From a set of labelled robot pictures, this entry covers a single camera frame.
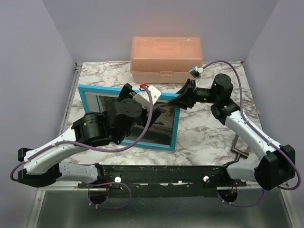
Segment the light wooden picture frame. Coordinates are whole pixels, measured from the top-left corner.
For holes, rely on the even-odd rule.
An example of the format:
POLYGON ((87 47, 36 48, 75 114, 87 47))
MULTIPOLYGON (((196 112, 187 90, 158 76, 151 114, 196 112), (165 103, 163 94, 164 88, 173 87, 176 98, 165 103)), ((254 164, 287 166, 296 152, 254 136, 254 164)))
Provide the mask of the light wooden picture frame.
MULTIPOLYGON (((78 91, 84 111, 103 112, 116 102, 122 89, 96 85, 79 85, 78 91)), ((149 128, 145 136, 136 144, 137 147, 174 151, 180 117, 180 108, 167 103, 177 94, 162 92, 155 107, 162 109, 162 114, 149 128)))

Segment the aerial landscape photo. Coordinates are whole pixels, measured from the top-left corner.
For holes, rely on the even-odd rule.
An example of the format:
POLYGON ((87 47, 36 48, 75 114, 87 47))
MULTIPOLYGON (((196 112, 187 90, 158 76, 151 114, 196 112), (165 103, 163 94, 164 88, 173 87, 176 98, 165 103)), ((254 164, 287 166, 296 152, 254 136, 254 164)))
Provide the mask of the aerial landscape photo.
MULTIPOLYGON (((85 92, 87 107, 90 112, 103 112, 110 105, 116 102, 118 95, 85 92)), ((162 114, 148 129, 145 136, 137 145, 163 145, 172 146, 173 134, 177 128, 175 126, 175 115, 177 109, 172 105, 167 105, 166 100, 159 99, 154 108, 160 108, 162 114)))

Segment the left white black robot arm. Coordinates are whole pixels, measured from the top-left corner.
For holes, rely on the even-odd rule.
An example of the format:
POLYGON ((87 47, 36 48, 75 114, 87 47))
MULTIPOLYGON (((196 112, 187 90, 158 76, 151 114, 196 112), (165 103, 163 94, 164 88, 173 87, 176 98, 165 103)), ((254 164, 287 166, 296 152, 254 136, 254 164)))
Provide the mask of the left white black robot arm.
POLYGON ((100 165, 79 165, 64 159, 87 150, 122 152, 136 145, 162 113, 154 104, 162 95, 154 86, 142 84, 135 92, 125 84, 113 104, 103 112, 88 112, 57 138, 37 149, 20 148, 18 173, 13 181, 40 188, 56 181, 80 181, 102 187, 106 181, 100 165))

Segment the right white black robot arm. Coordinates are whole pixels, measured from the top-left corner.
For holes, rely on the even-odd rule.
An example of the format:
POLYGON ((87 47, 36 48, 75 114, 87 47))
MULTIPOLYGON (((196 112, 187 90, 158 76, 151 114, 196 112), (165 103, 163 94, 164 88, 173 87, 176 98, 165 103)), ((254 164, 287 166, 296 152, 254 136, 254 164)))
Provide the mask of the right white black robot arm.
POLYGON ((218 175, 222 185, 229 186, 240 179, 272 190, 295 176, 295 150, 289 144, 283 146, 274 141, 247 119, 231 99, 232 90, 231 79, 226 74, 216 75, 211 88, 199 88, 195 80, 188 79, 169 104, 186 110, 196 103, 210 103, 213 116, 236 133, 257 156, 257 163, 227 165, 218 175))

